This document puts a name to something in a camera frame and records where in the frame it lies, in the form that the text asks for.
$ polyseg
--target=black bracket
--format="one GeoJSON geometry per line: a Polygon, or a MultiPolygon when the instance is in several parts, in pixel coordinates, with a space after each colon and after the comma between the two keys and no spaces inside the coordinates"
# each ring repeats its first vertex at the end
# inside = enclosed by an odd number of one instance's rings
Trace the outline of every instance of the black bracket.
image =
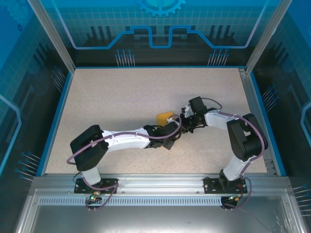
{"type": "Polygon", "coordinates": [[[232,189],[224,191],[218,178],[206,177],[203,179],[204,193],[205,194],[240,194],[241,190],[238,185],[242,186],[243,194],[247,193],[247,186],[245,180],[238,179],[236,186],[232,189]]]}
{"type": "MultiPolygon", "coordinates": [[[[101,182],[93,185],[96,188],[105,188],[109,186],[113,186],[114,184],[118,183],[118,179],[102,179],[101,182]]],[[[102,194],[111,194],[114,188],[110,188],[107,190],[101,191],[102,194]]],[[[95,190],[91,189],[89,186],[84,183],[82,178],[77,179],[75,187],[74,187],[74,193],[77,194],[92,194],[95,190]]]]}

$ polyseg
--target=yellow object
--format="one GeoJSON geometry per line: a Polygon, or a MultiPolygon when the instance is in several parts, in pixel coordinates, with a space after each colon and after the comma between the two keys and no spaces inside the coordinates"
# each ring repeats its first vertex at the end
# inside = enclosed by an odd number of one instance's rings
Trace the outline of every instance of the yellow object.
{"type": "Polygon", "coordinates": [[[160,113],[156,115],[156,124],[165,126],[167,122],[167,118],[169,118],[171,115],[173,115],[174,112],[167,112],[167,113],[160,113]]]}

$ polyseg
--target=enclosure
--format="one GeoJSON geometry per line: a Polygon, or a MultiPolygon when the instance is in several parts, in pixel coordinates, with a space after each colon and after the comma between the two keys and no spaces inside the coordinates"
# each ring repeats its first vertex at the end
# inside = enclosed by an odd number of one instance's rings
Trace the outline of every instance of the enclosure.
{"type": "Polygon", "coordinates": [[[0,2],[1,232],[310,231],[311,2],[0,2]],[[233,152],[228,132],[205,127],[171,150],[105,154],[101,177],[119,187],[89,213],[71,141],[91,125],[156,125],[197,96],[254,114],[267,138],[244,174],[247,204],[206,194],[233,152]]]}

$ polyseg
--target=gear graphic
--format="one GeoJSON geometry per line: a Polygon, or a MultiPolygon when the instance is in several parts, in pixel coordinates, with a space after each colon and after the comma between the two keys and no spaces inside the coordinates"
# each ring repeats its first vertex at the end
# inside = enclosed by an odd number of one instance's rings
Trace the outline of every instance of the gear graphic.
{"type": "Polygon", "coordinates": [[[181,9],[181,4],[185,4],[186,0],[137,0],[141,10],[145,10],[146,14],[151,13],[152,16],[175,14],[175,10],[181,9]]]}
{"type": "Polygon", "coordinates": [[[0,0],[0,6],[5,6],[17,23],[22,23],[28,17],[27,0],[0,0]]]}

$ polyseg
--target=work surface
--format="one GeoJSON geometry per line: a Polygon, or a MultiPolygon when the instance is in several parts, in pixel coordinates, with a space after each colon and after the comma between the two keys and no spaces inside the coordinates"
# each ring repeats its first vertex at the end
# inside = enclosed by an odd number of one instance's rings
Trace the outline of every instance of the work surface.
{"type": "MultiPolygon", "coordinates": [[[[213,98],[223,112],[249,107],[237,68],[77,69],[57,130],[46,173],[76,173],[66,164],[70,142],[91,125],[126,131],[156,124],[156,115],[181,108],[194,97],[213,98]]],[[[208,108],[218,107],[205,101],[208,108]]],[[[213,127],[183,134],[171,150],[127,149],[106,154],[101,173],[219,173],[233,155],[227,131],[213,127]]],[[[262,158],[247,172],[266,172],[262,158]]]]}

